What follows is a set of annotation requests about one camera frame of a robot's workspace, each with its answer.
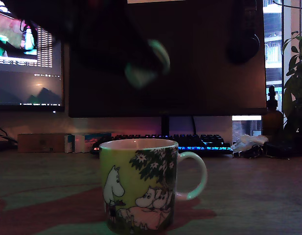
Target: small box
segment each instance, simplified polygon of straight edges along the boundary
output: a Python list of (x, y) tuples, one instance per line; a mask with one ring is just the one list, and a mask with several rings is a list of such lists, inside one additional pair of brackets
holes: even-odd
[(81, 134), (74, 135), (74, 152), (89, 153), (95, 142), (99, 141), (102, 136), (112, 136), (111, 133)]
[(65, 153), (74, 152), (74, 135), (65, 136)]

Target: bottle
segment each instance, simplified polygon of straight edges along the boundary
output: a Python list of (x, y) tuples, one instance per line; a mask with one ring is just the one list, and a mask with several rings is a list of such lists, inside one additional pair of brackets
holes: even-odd
[(277, 110), (278, 102), (275, 99), (275, 87), (269, 87), (269, 100), (266, 101), (267, 114), (262, 117), (262, 135), (269, 141), (278, 138), (278, 134), (283, 129), (283, 114)]

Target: desk surface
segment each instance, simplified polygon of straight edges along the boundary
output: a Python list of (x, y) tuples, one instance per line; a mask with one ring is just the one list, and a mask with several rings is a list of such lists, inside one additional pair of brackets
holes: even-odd
[[(169, 235), (302, 235), (302, 157), (204, 158), (204, 192), (176, 204)], [(109, 235), (100, 160), (90, 154), (0, 153), (0, 235)], [(194, 161), (178, 168), (190, 190)]]

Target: keyboard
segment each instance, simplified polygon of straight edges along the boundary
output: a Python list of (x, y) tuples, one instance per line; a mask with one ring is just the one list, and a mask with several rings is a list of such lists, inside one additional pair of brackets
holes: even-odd
[(98, 142), (93, 144), (90, 153), (99, 154), (99, 145), (108, 141), (125, 139), (164, 139), (176, 141), (179, 144), (179, 153), (191, 151), (200, 157), (232, 154), (233, 150), (229, 143), (225, 143), (220, 135), (117, 135), (115, 137), (103, 136)]

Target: monitor stand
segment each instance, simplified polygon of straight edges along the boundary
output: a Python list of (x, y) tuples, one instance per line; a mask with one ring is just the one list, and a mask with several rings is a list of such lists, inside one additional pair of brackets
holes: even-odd
[(14, 145), (9, 141), (0, 141), (0, 152), (8, 149), (17, 149), (17, 145)]
[(169, 116), (162, 116), (162, 136), (169, 136)]

